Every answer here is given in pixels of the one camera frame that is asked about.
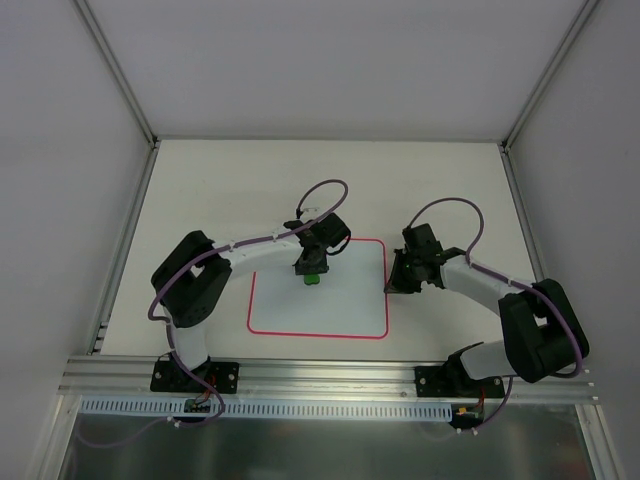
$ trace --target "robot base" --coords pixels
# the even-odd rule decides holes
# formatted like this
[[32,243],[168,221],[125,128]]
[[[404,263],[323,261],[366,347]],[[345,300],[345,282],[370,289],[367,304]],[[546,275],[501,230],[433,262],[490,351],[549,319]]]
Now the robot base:
[[[218,393],[234,394],[238,389],[240,364],[235,362],[205,363],[193,370],[193,374],[210,383]],[[175,363],[173,357],[158,359],[151,377],[152,392],[163,393],[202,393],[204,387],[189,377]]]

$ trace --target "gray wall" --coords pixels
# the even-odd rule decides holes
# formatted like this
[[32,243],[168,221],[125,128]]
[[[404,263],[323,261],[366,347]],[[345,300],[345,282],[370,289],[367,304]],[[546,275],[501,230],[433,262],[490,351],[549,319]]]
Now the gray wall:
[[640,478],[640,3],[603,2],[516,142],[547,272],[564,282],[629,478]]
[[146,150],[71,3],[2,2],[1,478],[26,475]]
[[91,0],[156,133],[499,140],[583,0]]

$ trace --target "black mounting bracket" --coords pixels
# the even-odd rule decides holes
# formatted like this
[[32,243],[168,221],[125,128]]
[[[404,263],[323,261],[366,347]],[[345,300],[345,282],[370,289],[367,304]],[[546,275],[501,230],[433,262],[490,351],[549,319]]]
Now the black mounting bracket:
[[[219,393],[234,394],[238,390],[239,363],[208,360],[192,373],[210,383]],[[163,393],[202,393],[204,387],[189,377],[169,355],[158,359],[153,367],[149,389]]]
[[442,367],[415,367],[416,395],[419,398],[504,398],[504,383],[500,377],[468,381],[462,388],[442,375]]

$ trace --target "green object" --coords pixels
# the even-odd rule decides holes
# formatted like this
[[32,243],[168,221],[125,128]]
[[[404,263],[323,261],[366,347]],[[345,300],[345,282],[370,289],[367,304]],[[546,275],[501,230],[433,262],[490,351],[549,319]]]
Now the green object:
[[305,285],[317,285],[319,283],[320,283],[320,275],[318,275],[317,273],[304,276]]

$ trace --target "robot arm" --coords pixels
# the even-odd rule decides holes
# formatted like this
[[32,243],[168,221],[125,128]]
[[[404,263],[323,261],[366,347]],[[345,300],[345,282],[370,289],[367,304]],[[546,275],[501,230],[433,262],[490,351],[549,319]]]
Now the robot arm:
[[[332,213],[308,230],[278,238],[279,234],[298,229],[303,224],[301,220],[286,222],[273,232],[272,242],[210,256],[182,275],[164,295],[161,304],[171,319],[175,349],[189,370],[200,367],[209,359],[204,320],[213,312],[230,279],[275,266],[293,266],[296,275],[328,272],[327,249],[348,239],[349,228]],[[219,246],[202,231],[189,233],[152,275],[151,283],[156,292],[183,265]]]
[[[575,361],[558,319],[535,295],[472,268],[459,248],[444,250],[428,224],[407,227],[402,234],[405,246],[396,250],[387,293],[417,293],[427,282],[461,293],[500,316],[504,340],[467,347],[443,366],[443,375],[454,378],[461,389],[494,376],[517,375],[533,383]],[[586,357],[589,344],[560,284],[551,279],[515,284],[541,292],[558,308]],[[536,318],[544,319],[543,324]]]

